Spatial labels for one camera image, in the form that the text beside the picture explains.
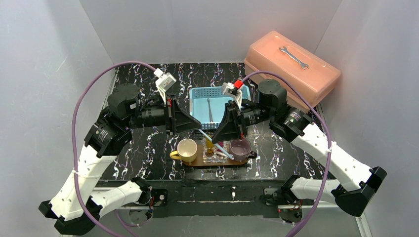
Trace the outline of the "purple translucent cup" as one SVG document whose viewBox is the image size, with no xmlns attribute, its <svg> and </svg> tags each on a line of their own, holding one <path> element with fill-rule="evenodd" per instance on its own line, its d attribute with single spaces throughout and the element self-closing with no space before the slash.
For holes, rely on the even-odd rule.
<svg viewBox="0 0 419 237">
<path fill-rule="evenodd" d="M 251 143 L 248 139 L 233 140 L 229 144 L 229 153 L 233 156 L 234 161 L 245 161 L 247 159 L 257 158 L 257 152 L 251 148 Z"/>
</svg>

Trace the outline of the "clear plastic package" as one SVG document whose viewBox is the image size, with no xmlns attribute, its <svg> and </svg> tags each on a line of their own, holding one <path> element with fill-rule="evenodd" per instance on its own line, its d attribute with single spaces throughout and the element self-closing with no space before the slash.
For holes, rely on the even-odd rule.
<svg viewBox="0 0 419 237">
<path fill-rule="evenodd" d="M 206 151 L 206 137 L 202 139 L 202 145 L 203 145 L 203 152 Z M 226 157 L 224 154 L 218 153 L 216 150 L 216 147 L 214 146 L 214 154 L 211 157 L 207 157 L 206 154 L 204 156 L 204 162 L 225 162 L 228 157 Z"/>
</svg>

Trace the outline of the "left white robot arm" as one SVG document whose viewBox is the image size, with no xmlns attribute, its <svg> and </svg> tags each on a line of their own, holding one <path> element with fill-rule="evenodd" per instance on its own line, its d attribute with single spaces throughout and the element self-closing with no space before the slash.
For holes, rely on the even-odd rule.
<svg viewBox="0 0 419 237">
<path fill-rule="evenodd" d="M 141 103 L 140 97 L 134 84 L 121 84 L 113 90 L 107 107 L 87 133 L 65 184 L 53 199 L 40 204 L 39 211 L 55 219 L 60 234 L 85 235 L 102 216 L 121 206 L 152 206 L 157 200 L 151 185 L 142 178 L 132 178 L 98 195 L 92 193 L 107 167 L 132 140 L 133 129 L 164 126 L 167 133 L 177 134 L 201 128 L 197 119 L 180 108 L 174 95 L 156 95 L 146 103 Z"/>
</svg>

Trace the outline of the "brown wooden oval tray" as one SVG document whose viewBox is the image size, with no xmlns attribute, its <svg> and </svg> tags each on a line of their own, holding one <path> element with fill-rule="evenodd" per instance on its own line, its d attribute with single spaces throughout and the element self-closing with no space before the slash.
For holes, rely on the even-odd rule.
<svg viewBox="0 0 419 237">
<path fill-rule="evenodd" d="M 203 152 L 203 145 L 197 145 L 197 157 L 193 162 L 185 162 L 184 164 L 187 166 L 193 167 L 206 167 L 206 166 L 239 166 L 248 163 L 249 159 L 245 159 L 243 161 L 234 161 L 232 159 L 227 158 L 225 162 L 204 162 L 204 155 Z"/>
</svg>

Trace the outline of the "yellow toothpaste tube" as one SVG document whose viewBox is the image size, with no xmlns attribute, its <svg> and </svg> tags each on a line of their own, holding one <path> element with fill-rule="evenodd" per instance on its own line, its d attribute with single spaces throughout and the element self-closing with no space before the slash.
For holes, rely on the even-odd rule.
<svg viewBox="0 0 419 237">
<path fill-rule="evenodd" d="M 207 157 L 211 157 L 214 154 L 214 144 L 212 143 L 211 138 L 206 138 L 205 154 Z"/>
</svg>

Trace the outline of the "cream yellow mug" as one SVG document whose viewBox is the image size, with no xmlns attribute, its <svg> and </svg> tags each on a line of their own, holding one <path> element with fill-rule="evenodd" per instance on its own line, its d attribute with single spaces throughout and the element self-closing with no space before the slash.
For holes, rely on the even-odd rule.
<svg viewBox="0 0 419 237">
<path fill-rule="evenodd" d="M 186 138 L 177 144 L 176 150 L 172 151 L 169 156 L 171 159 L 192 163 L 197 157 L 197 150 L 197 143 L 192 139 Z"/>
</svg>

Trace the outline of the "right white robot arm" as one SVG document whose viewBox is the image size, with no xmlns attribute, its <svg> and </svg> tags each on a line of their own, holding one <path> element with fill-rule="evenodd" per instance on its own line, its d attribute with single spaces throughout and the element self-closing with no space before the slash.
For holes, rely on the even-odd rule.
<svg viewBox="0 0 419 237">
<path fill-rule="evenodd" d="M 361 216 L 386 171 L 359 162 L 337 143 L 328 141 L 325 130 L 308 114 L 287 103 L 287 90 L 278 81 L 261 82 L 257 102 L 244 99 L 241 88 L 241 81 L 221 87 L 222 93 L 231 99 L 225 104 L 222 121 L 212 137 L 214 143 L 243 139 L 248 126 L 267 121 L 275 134 L 310 154 L 334 176 L 321 181 L 293 175 L 280 189 L 264 194 L 262 199 L 269 205 L 280 205 L 320 197 L 349 215 Z"/>
</svg>

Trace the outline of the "pink toothpaste tube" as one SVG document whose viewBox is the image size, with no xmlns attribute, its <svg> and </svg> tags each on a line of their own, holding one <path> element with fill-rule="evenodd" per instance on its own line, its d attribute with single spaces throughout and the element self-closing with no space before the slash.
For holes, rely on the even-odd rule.
<svg viewBox="0 0 419 237">
<path fill-rule="evenodd" d="M 223 142 L 218 142 L 215 146 L 218 153 L 224 154 Z"/>
</svg>

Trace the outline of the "light blue plastic basket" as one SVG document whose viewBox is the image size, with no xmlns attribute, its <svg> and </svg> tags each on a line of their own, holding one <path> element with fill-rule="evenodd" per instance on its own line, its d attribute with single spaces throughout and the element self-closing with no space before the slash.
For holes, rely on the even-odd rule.
<svg viewBox="0 0 419 237">
<path fill-rule="evenodd" d="M 213 122 L 209 119 L 207 99 L 210 99 Z M 232 98 L 223 95 L 220 86 L 197 87 L 189 91 L 190 115 L 202 124 L 202 130 L 216 130 L 222 121 L 225 104 Z"/>
</svg>

